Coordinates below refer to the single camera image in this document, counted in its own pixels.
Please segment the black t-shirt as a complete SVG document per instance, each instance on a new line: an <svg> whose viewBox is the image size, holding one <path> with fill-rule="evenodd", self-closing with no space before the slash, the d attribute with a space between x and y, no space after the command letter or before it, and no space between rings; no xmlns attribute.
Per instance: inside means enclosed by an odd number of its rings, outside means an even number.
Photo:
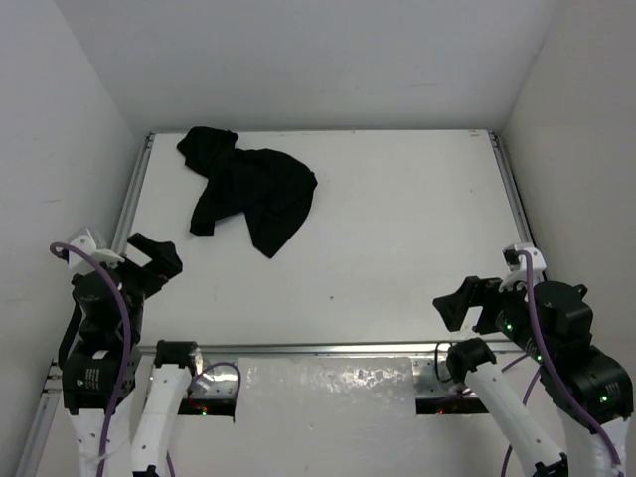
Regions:
<svg viewBox="0 0 636 477"><path fill-rule="evenodd" d="M244 215L252 245L274 257L307 219L318 186L315 173L272 149L239 149L239 136L197 126L177 144L185 166L207 179L189 232L210 237L219 221Z"/></svg>

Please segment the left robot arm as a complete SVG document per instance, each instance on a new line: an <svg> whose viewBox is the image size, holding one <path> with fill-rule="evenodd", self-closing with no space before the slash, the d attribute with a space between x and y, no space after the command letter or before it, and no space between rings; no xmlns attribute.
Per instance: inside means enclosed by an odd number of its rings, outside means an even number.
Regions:
<svg viewBox="0 0 636 477"><path fill-rule="evenodd" d="M183 263L170 241L142 234L127 241L147 263L106 248L91 231L50 246L74 275L75 308L58 355L63 404L76 433L81 475L172 476L172 431L203 358L195 342L159 341L139 424L131 426L144 305Z"/></svg>

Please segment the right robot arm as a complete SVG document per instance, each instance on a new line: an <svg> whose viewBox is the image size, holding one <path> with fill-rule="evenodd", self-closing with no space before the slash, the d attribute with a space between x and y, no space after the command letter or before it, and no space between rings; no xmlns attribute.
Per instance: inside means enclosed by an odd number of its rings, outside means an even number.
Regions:
<svg viewBox="0 0 636 477"><path fill-rule="evenodd" d="M496 278L467 277L433 301L446 328L481 310L476 337L451 346L452 381L481 400L527 476L623 476L625 442L635 406L633 384L614 358L592 344L586 286L544 281L505 288ZM560 448L507 383L483 337L503 333L538 365L539 382L556 406L565 434Z"/></svg>

